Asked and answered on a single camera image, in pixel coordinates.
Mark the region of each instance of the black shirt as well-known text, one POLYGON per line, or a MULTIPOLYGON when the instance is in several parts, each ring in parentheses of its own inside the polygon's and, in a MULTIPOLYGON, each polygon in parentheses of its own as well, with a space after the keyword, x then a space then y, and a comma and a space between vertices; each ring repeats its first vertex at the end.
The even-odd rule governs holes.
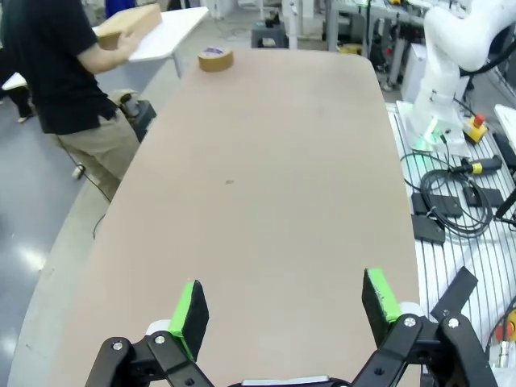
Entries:
POLYGON ((2 43, 26 79, 45 133, 67 135, 99 126, 116 105, 77 55, 97 43, 81 0, 5 0, 2 43))

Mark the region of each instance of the tape roll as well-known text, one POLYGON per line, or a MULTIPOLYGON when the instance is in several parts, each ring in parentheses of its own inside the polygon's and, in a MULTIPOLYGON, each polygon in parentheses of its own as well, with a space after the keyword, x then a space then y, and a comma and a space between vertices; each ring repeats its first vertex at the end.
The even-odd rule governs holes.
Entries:
POLYGON ((233 65, 233 51, 228 48, 208 47, 198 55, 202 71, 215 73, 229 69, 233 65))

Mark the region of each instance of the slotted metal surface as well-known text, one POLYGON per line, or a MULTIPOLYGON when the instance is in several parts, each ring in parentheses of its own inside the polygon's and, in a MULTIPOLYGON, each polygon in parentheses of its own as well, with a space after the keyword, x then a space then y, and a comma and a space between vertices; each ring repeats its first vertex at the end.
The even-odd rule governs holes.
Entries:
MULTIPOLYGON (((389 119, 400 158, 411 153, 402 130, 402 121, 394 104, 386 104, 389 119)), ((497 145, 491 135, 487 135, 476 147, 471 147, 472 158, 490 158, 497 154, 497 145)), ((434 154, 445 161, 445 155, 434 154)), ((460 158, 451 157, 450 164, 460 165, 460 158)), ((439 162, 423 159, 421 156, 408 157, 402 162, 406 180, 419 186, 421 177, 432 169, 445 169, 439 162)), ((509 170, 504 165, 496 174, 475 177, 475 182, 483 188, 495 188, 506 199, 514 189, 509 170)), ((472 217, 479 216, 478 209, 467 207, 462 187, 450 184, 451 194, 458 197, 463 209, 472 217)), ((408 197, 415 190, 406 185, 408 197)), ((436 194, 449 195, 446 186, 435 191, 436 194)), ((511 208, 510 217, 516 209, 511 208)), ((472 224, 464 213, 457 222, 462 225, 472 224)), ((464 239, 454 236, 446 230, 446 243, 438 244, 415 241, 418 261, 419 298, 427 316, 439 298, 443 295, 457 272, 465 266, 478 279, 478 285, 463 308, 462 313, 472 322, 482 344, 487 343, 494 325, 516 295, 516 232, 500 222, 491 222, 489 229, 476 239, 464 239)))

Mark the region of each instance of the screw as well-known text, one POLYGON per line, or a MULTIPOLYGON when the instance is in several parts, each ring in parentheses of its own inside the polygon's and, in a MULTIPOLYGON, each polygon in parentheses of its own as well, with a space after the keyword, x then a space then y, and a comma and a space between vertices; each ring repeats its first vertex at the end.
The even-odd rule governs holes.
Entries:
POLYGON ((450 321, 448 321, 448 326, 452 329, 457 328, 459 326, 459 320, 456 318, 450 318, 450 321))
POLYGON ((416 325, 416 319, 413 317, 407 317, 403 323, 406 327, 413 327, 416 325))

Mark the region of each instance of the floor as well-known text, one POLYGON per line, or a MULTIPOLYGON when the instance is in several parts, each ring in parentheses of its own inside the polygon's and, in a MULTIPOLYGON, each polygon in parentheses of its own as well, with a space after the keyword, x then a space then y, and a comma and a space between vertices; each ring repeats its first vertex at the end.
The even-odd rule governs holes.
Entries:
MULTIPOLYGON (((179 53, 185 66, 194 65, 197 54, 207 45, 247 48, 250 37, 248 28, 257 19, 258 14, 249 11, 241 11, 224 21, 207 19, 180 47, 179 53)), ((300 42, 300 48, 324 49, 325 44, 307 40, 300 42)), ((175 74, 170 61, 143 94, 158 112, 178 83, 175 74)), ((492 83, 487 77, 478 77, 475 85, 473 109, 484 112, 489 123, 497 127, 493 117, 494 104, 510 106, 510 102, 497 91, 496 82, 492 83)), ((384 96, 387 102, 400 99, 397 91, 384 96)), ((94 227, 106 211, 106 202, 88 182, 82 185, 71 180, 73 166, 65 155, 45 142, 38 131, 36 120, 23 127, 23 131, 11 125, 14 118, 8 111, 10 108, 12 106, 0 106, 0 136, 3 137, 3 141, 0 141, 0 155, 8 161, 0 166, 0 176, 8 177, 10 182, 10 188, 0 193, 0 205, 9 207, 8 215, 12 217, 0 218, 0 249, 6 256, 0 261, 0 308, 2 316, 13 318, 14 321, 6 325, 4 317, 0 326, 0 339, 6 337, 5 343, 2 342, 0 346, 0 351, 3 349, 0 352, 0 385, 5 385, 8 371, 6 364, 9 364, 15 352, 8 386, 45 386, 63 317, 73 301, 76 283, 94 242, 94 227), (31 168, 37 168, 38 173, 31 173, 31 168), (19 193, 30 196, 19 200, 19 193), (10 262, 9 267, 6 267, 6 262, 10 262), (23 314, 38 276, 40 281, 16 346, 23 314)))

